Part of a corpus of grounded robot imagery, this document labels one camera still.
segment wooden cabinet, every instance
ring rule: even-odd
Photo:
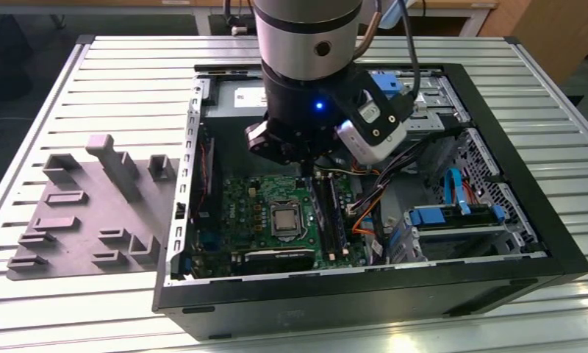
[[[588,53],[588,0],[503,0],[481,36],[515,36],[557,83]]]

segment black case frame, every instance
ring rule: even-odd
[[[359,64],[377,70],[410,65]],[[154,311],[199,340],[283,331],[382,324],[485,313],[538,288],[588,274],[588,262],[517,152],[473,80],[458,64],[442,69],[502,170],[549,257],[493,263],[367,271],[262,281],[212,281],[164,287],[162,249]],[[196,72],[260,70],[259,65],[202,66]]]

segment motherboard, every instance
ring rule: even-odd
[[[342,176],[333,177],[331,182],[337,208],[343,213],[354,200],[350,180]],[[310,180],[295,176],[231,177],[224,179],[223,189],[220,231],[218,234],[203,231],[200,236],[208,252],[231,255],[231,261],[226,257],[212,258],[207,267],[214,276],[236,275],[240,261],[246,262],[246,268],[255,260],[271,263],[267,257],[304,258],[310,269],[365,265],[365,247],[361,240],[350,241],[354,239],[350,230],[345,231],[345,246],[337,247],[338,251],[329,249]]]

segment black cable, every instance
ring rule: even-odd
[[[417,57],[417,50],[414,48],[413,24],[410,23],[409,8],[406,6],[405,1],[398,0],[398,3],[399,3],[399,6],[402,7],[403,27],[406,28],[410,60],[413,61],[413,70],[414,70],[414,85],[413,85],[413,90],[410,91],[409,95],[411,95],[414,97],[414,99],[417,100],[417,97],[419,96],[419,90],[421,90],[421,66],[419,66],[419,59]]]
[[[246,0],[247,4],[248,4],[248,8],[251,10],[251,15],[254,15],[255,17],[255,10],[254,10],[254,5],[251,4],[251,0]]]
[[[227,26],[234,27],[239,25],[239,18],[231,14],[231,0],[223,0],[223,11],[224,20],[227,21]]]

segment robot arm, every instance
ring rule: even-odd
[[[246,130],[248,147],[280,164],[300,163],[303,174],[342,145],[373,164],[406,138],[415,91],[389,100],[354,63],[373,42],[381,3],[357,47],[362,0],[255,0],[268,112]]]

